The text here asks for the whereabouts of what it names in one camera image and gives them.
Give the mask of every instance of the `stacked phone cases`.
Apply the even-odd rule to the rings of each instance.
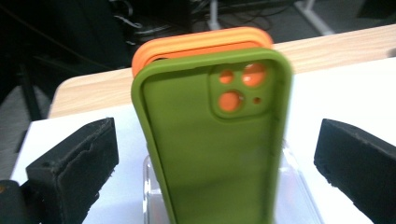
[[[290,65],[264,46],[229,46],[144,60],[134,79],[171,223],[273,221]]]

